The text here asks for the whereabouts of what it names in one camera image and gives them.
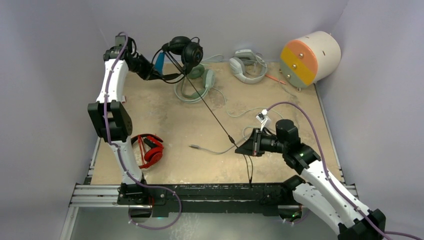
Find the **black cable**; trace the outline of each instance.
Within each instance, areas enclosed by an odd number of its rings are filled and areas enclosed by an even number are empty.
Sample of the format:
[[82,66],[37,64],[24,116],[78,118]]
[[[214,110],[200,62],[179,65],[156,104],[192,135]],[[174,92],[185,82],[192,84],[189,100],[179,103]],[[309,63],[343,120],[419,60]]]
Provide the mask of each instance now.
[[[217,118],[217,116],[215,115],[215,113],[212,111],[212,109],[209,107],[209,105],[206,103],[206,101],[203,99],[202,95],[199,93],[199,91],[197,90],[197,88],[195,87],[195,85],[192,83],[192,81],[187,77],[186,73],[184,72],[184,70],[182,69],[182,67],[178,64],[177,60],[175,60],[175,58],[168,54],[168,52],[164,52],[165,55],[168,57],[168,59],[171,61],[171,63],[184,75],[183,78],[186,78],[188,80],[188,82],[190,83],[190,85],[194,88],[194,90],[196,91],[196,93],[199,95],[200,99],[203,101],[203,103],[206,105],[207,109],[209,109],[209,112],[213,115],[213,117],[215,118],[215,120],[218,122],[218,124],[221,126],[222,130],[224,130],[224,132],[227,134],[227,137],[229,139],[229,141],[236,147],[238,148],[239,146],[237,146],[236,141],[234,141],[234,138],[232,136],[230,136],[230,134],[228,133],[228,131],[225,129],[225,127],[222,125],[222,123],[220,122],[220,120]],[[246,156],[243,154],[244,157],[244,161],[246,162],[246,168],[247,168],[247,177],[249,179],[249,184],[250,187],[252,187],[252,179],[253,179],[253,161],[252,158],[250,156],[249,160],[250,160],[250,164],[251,164],[251,174],[249,176],[249,164],[248,164],[248,160],[246,158]]]
[[190,39],[190,41],[192,41],[193,39],[197,39],[197,43],[200,43],[200,38],[198,36],[193,37],[192,39]]
[[156,56],[158,55],[158,53],[161,51],[162,49],[157,50],[157,52],[153,55],[153,58],[151,59],[151,64],[153,64],[153,61],[155,60]]
[[173,81],[173,82],[169,82],[170,80],[164,80],[162,79],[162,81],[164,81],[167,84],[177,84],[179,82],[181,82],[184,79],[184,77],[180,78],[178,81]]
[[131,56],[133,57],[138,57],[138,53],[137,53],[137,43],[134,39],[131,38],[131,42],[134,44],[134,52],[131,53]]

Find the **headphone cable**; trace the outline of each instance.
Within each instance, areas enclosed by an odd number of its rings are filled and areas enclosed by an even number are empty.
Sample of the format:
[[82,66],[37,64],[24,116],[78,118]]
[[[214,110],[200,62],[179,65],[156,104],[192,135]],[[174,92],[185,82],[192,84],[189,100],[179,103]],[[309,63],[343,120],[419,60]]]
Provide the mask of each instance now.
[[[196,93],[199,95],[200,99],[203,101],[203,103],[206,105],[207,109],[209,110],[209,112],[213,115],[213,117],[215,118],[215,120],[218,122],[218,124],[221,126],[222,130],[224,130],[225,134],[227,135],[229,141],[236,147],[239,148],[239,146],[237,146],[236,141],[234,140],[234,138],[228,133],[228,131],[225,129],[225,127],[223,126],[223,124],[220,122],[220,120],[217,118],[217,116],[215,115],[215,113],[212,111],[212,109],[209,107],[209,105],[206,103],[205,99],[203,99],[203,97],[201,96],[201,94],[199,93],[199,91],[197,90],[197,88],[195,87],[195,85],[192,83],[192,81],[187,77],[186,73],[184,72],[184,70],[181,68],[181,66],[178,64],[178,62],[175,60],[175,58],[168,54],[168,52],[164,52],[165,55],[168,57],[168,59],[172,62],[172,64],[181,72],[181,74],[184,75],[183,79],[187,79],[188,82],[190,83],[190,85],[194,88],[194,90],[196,91]],[[244,161],[246,162],[246,168],[247,168],[247,177],[249,179],[249,185],[250,188],[252,188],[252,179],[253,179],[253,161],[252,158],[250,156],[247,156],[250,160],[250,164],[251,164],[251,172],[249,174],[249,164],[248,164],[248,159],[246,158],[246,155],[243,154],[244,157]]]

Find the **small white connector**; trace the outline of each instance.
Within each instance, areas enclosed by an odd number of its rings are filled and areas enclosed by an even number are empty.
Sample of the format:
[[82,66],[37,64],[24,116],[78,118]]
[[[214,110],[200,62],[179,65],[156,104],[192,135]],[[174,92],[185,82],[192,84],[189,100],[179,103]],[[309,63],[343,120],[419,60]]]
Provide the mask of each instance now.
[[260,130],[262,131],[264,128],[268,127],[271,123],[271,119],[267,116],[268,111],[266,109],[262,110],[260,113],[256,115],[256,119],[260,122]]

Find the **gray cable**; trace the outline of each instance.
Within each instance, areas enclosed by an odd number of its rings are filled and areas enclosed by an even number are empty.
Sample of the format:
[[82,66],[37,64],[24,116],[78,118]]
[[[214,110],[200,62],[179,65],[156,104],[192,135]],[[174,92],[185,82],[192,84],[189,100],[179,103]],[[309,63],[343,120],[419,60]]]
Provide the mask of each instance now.
[[[251,109],[248,109],[248,110],[246,110],[246,111],[244,111],[244,112],[242,112],[242,113],[240,113],[239,115],[231,115],[230,113],[229,113],[229,111],[228,111],[228,104],[227,104],[227,98],[225,97],[225,95],[224,95],[224,93],[221,91],[221,90],[219,90],[219,89],[217,89],[217,88],[215,88],[215,87],[212,87],[212,89],[214,89],[214,90],[216,90],[216,91],[218,91],[221,95],[222,95],[222,97],[224,98],[224,102],[225,102],[225,111],[226,111],[226,114],[228,114],[228,116],[230,116],[230,117],[232,117],[232,118],[238,118],[238,117],[241,117],[241,116],[243,116],[244,114],[246,114],[246,113],[248,113],[248,112],[250,112],[250,111],[252,111],[252,110],[256,110],[256,109],[266,109],[266,107],[254,107],[254,108],[251,108]],[[276,113],[276,114],[278,114],[281,118],[283,118],[283,116],[279,113],[279,112],[277,112],[277,111],[275,111],[275,110],[271,110],[272,112],[274,112],[274,113]],[[245,127],[245,128],[243,128],[243,130],[242,130],[242,135],[243,135],[243,138],[242,139],[240,139],[240,140],[238,140],[237,142],[236,142],[236,144],[239,144],[241,141],[243,141],[243,140],[247,140],[246,139],[246,135],[245,135],[245,131],[246,131],[246,129],[248,129],[248,128],[256,128],[255,126],[247,126],[247,127]],[[198,150],[203,150],[203,151],[206,151],[206,152],[209,152],[209,153],[211,153],[211,154],[215,154],[215,155],[221,155],[221,154],[225,154],[226,152],[228,152],[228,151],[230,151],[231,149],[233,149],[234,148],[234,145],[232,145],[232,146],[230,146],[229,148],[227,148],[226,150],[224,150],[224,151],[214,151],[214,150],[210,150],[210,149],[208,149],[208,148],[205,148],[205,147],[201,147],[201,146],[199,146],[199,145],[195,145],[195,144],[190,144],[190,145],[188,145],[190,148],[192,148],[192,149],[198,149]]]
[[[252,110],[256,110],[256,109],[266,109],[266,107],[259,106],[259,107],[254,107],[254,108],[251,108],[251,109],[249,109],[249,110],[246,110],[246,111],[244,111],[244,112],[240,113],[239,115],[231,115],[231,114],[228,112],[227,98],[225,97],[224,93],[223,93],[221,90],[219,90],[219,89],[217,89],[217,88],[215,88],[215,87],[212,87],[212,89],[214,89],[214,90],[218,91],[218,92],[219,92],[219,93],[223,96],[223,98],[224,98],[224,102],[225,102],[225,110],[226,110],[226,114],[228,114],[228,116],[230,116],[230,117],[232,117],[232,118],[238,118],[238,117],[241,117],[241,116],[245,115],[246,113],[248,113],[248,112],[250,112],[250,111],[252,111]],[[282,116],[280,113],[278,113],[277,111],[274,111],[274,110],[271,110],[271,111],[273,111],[274,113],[278,114],[281,118],[283,118],[283,116]]]

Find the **red headphones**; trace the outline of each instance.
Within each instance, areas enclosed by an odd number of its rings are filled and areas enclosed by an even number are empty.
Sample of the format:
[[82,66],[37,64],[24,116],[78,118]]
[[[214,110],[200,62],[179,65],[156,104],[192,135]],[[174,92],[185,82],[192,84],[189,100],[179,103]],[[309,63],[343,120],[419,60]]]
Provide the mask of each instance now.
[[[147,169],[162,158],[164,150],[162,143],[164,141],[160,137],[154,134],[145,133],[131,138],[132,145],[137,141],[141,151],[141,162],[143,163],[143,165],[139,166],[140,169]],[[150,150],[147,152],[144,144],[150,147]]]

